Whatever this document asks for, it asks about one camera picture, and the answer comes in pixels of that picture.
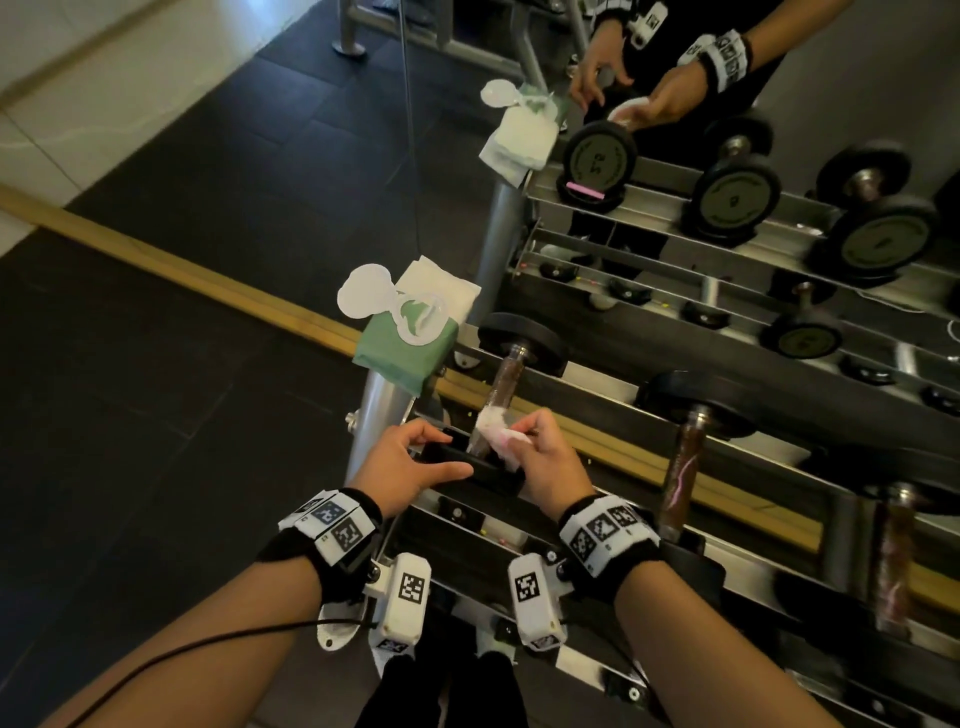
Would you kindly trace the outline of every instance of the wristband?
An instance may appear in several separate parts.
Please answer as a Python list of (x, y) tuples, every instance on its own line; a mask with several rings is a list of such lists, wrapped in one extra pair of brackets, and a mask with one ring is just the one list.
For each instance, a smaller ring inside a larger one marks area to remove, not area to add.
[(592, 580), (588, 592), (612, 602), (635, 566), (660, 561), (660, 537), (617, 496), (588, 496), (567, 508), (560, 538)]
[(351, 601), (367, 584), (373, 536), (382, 523), (379, 506), (367, 494), (352, 488), (320, 491), (279, 522), (280, 532), (256, 561), (305, 556), (320, 578), (324, 602)]
[(697, 61), (707, 71), (711, 94), (723, 93), (750, 72), (754, 51), (737, 31), (728, 31), (708, 45)]

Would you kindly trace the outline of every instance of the green wet wipe package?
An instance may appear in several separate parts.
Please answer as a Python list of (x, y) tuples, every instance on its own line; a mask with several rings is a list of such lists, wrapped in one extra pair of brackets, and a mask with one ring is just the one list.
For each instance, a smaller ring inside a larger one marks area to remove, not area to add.
[[(407, 321), (416, 320), (423, 306), (409, 302), (401, 313)], [(414, 346), (400, 338), (393, 315), (384, 311), (372, 316), (363, 329), (353, 363), (374, 370), (411, 396), (419, 397), (423, 384), (453, 348), (459, 329), (456, 321), (447, 319), (440, 336), (429, 344)]]

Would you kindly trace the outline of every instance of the black pants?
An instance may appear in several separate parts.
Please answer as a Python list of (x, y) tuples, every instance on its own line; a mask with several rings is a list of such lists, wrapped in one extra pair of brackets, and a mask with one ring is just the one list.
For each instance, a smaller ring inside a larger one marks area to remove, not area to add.
[[(436, 728), (443, 680), (436, 671), (407, 655), (394, 657), (383, 679), (364, 706), (356, 728)], [(471, 657), (453, 670), (448, 728), (528, 728), (514, 666), (506, 655), (488, 652)]]

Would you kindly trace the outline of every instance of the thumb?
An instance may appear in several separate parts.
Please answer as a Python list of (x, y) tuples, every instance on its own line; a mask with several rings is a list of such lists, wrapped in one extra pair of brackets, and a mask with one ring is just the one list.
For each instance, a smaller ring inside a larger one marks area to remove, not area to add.
[(530, 458), (537, 454), (537, 449), (533, 445), (516, 438), (507, 441), (507, 448), (514, 454), (514, 457), (520, 463), (520, 467), (524, 470), (526, 470)]
[(623, 65), (623, 56), (621, 55), (616, 61), (611, 65), (613, 73), (616, 76), (616, 79), (623, 85), (633, 85), (634, 80), (627, 75), (627, 69)]
[(420, 466), (420, 487), (433, 488), (451, 480), (466, 480), (473, 475), (473, 466), (470, 463), (449, 461), (434, 465)]

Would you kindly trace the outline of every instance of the reflected hand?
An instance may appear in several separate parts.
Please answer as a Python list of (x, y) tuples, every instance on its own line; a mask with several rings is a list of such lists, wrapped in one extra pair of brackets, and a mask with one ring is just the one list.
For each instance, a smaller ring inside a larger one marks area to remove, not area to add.
[(611, 121), (624, 123), (628, 132), (672, 124), (707, 98), (707, 71), (697, 61), (671, 68), (650, 94), (650, 103), (618, 111)]
[(533, 441), (530, 445), (511, 440), (509, 447), (526, 474), (531, 498), (551, 519), (559, 521), (567, 508), (596, 493), (584, 464), (550, 410), (532, 412), (510, 429), (523, 432)]
[(366, 493), (380, 506), (383, 518), (398, 515), (427, 488), (473, 475), (469, 463), (418, 463), (407, 452), (411, 445), (448, 443), (444, 435), (424, 420), (388, 427), (367, 455), (350, 488)]
[(605, 20), (600, 24), (593, 34), (584, 59), (573, 74), (570, 98), (584, 111), (590, 102), (596, 101), (600, 106), (607, 103), (603, 91), (597, 85), (597, 73), (604, 66), (613, 69), (621, 84), (631, 85), (634, 82), (623, 66), (623, 26), (619, 20)]

